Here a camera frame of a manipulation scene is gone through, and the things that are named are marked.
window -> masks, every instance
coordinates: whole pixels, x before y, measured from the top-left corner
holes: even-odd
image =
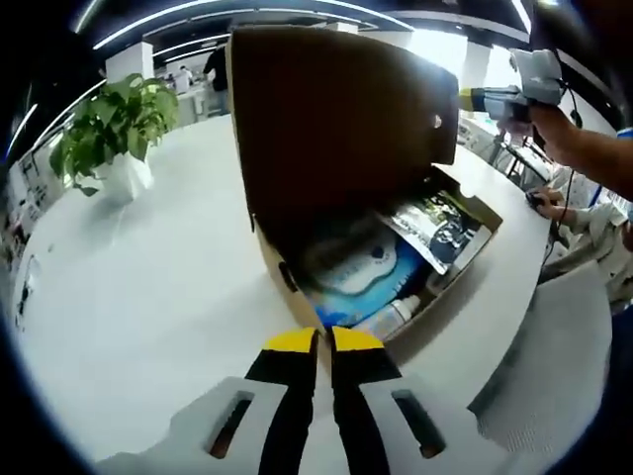
[[[449,70],[459,80],[466,60],[468,39],[453,33],[433,30],[413,32],[408,50]]]

magazine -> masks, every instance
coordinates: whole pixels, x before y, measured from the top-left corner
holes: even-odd
[[[475,255],[492,236],[480,220],[445,191],[402,203],[389,213],[378,213],[378,218],[440,275],[447,273],[471,242],[468,254]]]

cable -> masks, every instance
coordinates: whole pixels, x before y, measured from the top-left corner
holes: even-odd
[[[583,119],[581,118],[578,112],[578,104],[576,103],[576,95],[574,94],[574,91],[572,90],[569,84],[566,83],[565,85],[567,87],[567,90],[570,91],[570,96],[572,96],[572,101],[574,103],[574,110],[572,111],[572,119],[574,119],[574,122],[576,123],[576,127],[578,127],[579,129],[582,129]],[[569,206],[570,206],[570,193],[572,191],[572,184],[574,182],[575,173],[576,173],[576,170],[572,169],[572,174],[570,175],[570,180],[567,184],[567,197],[565,198],[565,208],[563,209],[563,215],[561,216],[561,219],[559,220],[558,225],[556,226],[556,236],[561,235],[561,225],[563,224],[563,221],[565,220],[565,216],[567,215],[567,210],[569,209]],[[552,240],[552,245],[550,246],[550,250],[547,252],[545,259],[543,259],[543,263],[541,264],[541,270],[543,270],[543,267],[545,266],[545,262],[547,262],[547,259],[549,259],[550,256],[552,255],[552,252],[554,251],[555,243],[556,242]]]

hand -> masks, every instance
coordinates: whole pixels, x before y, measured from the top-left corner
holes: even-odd
[[[500,129],[506,129],[513,135],[532,136],[534,127],[545,141],[545,153],[554,161],[568,165],[574,157],[566,151],[575,143],[579,129],[570,122],[565,113],[557,107],[530,107],[532,125],[514,121],[500,121]]]
[[[543,200],[544,203],[543,205],[539,205],[536,207],[536,211],[539,215],[549,220],[558,220],[560,218],[558,207],[552,204],[551,200],[546,194],[536,193],[534,196]]]
[[[540,188],[536,188],[532,190],[532,193],[535,194],[543,194],[547,196],[547,198],[552,202],[552,204],[563,203],[565,201],[565,197],[563,193],[558,190],[553,190],[549,186],[542,186]]]

desk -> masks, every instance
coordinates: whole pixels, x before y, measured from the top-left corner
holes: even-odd
[[[35,253],[42,277],[17,344],[55,421],[92,459],[156,443],[177,410],[243,375],[268,337],[298,325],[250,231],[230,116],[172,132],[149,163],[154,188],[124,209],[66,193],[37,223],[23,261]],[[393,353],[404,373],[466,406],[522,321],[549,223],[464,149],[445,169],[504,222]],[[322,371],[316,383],[316,424],[332,428]]]

